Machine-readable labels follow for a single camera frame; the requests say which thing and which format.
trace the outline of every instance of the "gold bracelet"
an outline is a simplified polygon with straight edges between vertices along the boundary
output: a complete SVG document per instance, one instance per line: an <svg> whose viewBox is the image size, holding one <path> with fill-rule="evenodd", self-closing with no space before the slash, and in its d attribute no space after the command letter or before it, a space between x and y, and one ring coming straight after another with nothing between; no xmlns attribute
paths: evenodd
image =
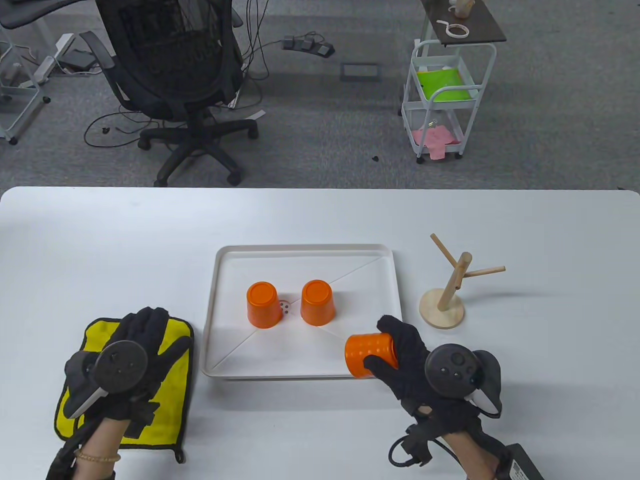
<svg viewBox="0 0 640 480"><path fill-rule="evenodd" d="M115 457L94 457L92 455L87 455L80 449L76 450L74 452L74 455L80 460L96 461L98 463L115 463L120 459L120 455L117 453Z"/></svg>

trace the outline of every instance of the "chair base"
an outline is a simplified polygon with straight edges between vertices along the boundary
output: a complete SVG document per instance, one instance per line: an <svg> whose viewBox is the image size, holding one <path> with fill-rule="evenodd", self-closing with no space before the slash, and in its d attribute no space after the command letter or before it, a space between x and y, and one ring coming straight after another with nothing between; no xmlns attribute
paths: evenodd
<svg viewBox="0 0 640 480"><path fill-rule="evenodd" d="M254 140L259 136L258 123L255 120L232 120L205 126L203 113L203 111L193 113L187 121L187 128L157 128L140 132L138 148L143 150L151 148L151 140L161 140L168 145L177 145L158 172L154 187L166 187L169 176L196 150L204 150L230 172L227 182L231 186L235 187L242 181L242 169L215 140L242 130L247 130L248 137Z"/></svg>

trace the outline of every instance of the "wooden mug tree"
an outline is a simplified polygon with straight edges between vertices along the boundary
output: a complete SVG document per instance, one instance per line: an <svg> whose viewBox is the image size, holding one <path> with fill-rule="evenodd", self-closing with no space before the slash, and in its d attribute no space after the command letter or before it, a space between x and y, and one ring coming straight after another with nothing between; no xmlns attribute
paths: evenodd
<svg viewBox="0 0 640 480"><path fill-rule="evenodd" d="M507 270L504 266L486 268L483 270L467 271L471 264L472 256L469 252L463 252L458 261L449 253L436 234L431 234L431 239L440 251L447 257L453 267L453 273L449 283L444 289L433 289L422 295L420 299L420 315L423 320L435 328L448 329L458 326L465 317L465 306L456 290L460 290L462 279L470 276L488 275Z"/></svg>

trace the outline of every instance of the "pink cloth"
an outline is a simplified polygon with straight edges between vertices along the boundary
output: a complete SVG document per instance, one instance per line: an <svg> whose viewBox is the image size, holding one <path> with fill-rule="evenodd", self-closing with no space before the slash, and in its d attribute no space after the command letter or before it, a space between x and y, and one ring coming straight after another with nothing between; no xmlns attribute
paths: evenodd
<svg viewBox="0 0 640 480"><path fill-rule="evenodd" d="M422 129L412 131L413 140L420 145L422 139ZM459 143L451 132L444 126L438 125L435 128L427 129L427 135L424 137L424 146L429 150L431 160L442 160L445 157L446 145Z"/></svg>

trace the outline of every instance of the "office chair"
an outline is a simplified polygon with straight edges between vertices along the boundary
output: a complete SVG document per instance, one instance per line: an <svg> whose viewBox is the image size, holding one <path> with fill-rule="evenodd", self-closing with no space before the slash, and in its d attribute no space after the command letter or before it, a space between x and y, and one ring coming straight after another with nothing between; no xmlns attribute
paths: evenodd
<svg viewBox="0 0 640 480"><path fill-rule="evenodd" d="M140 132L138 147L151 140L177 147L157 174L154 186L194 151L204 150L229 170L236 186L242 170L220 147L219 139L237 131L258 138L255 120L205 125L208 107L228 104L243 81L242 54L232 25L242 20L231 0L97 0L115 55L89 31L81 33L121 105L156 120L185 122L186 128Z"/></svg>

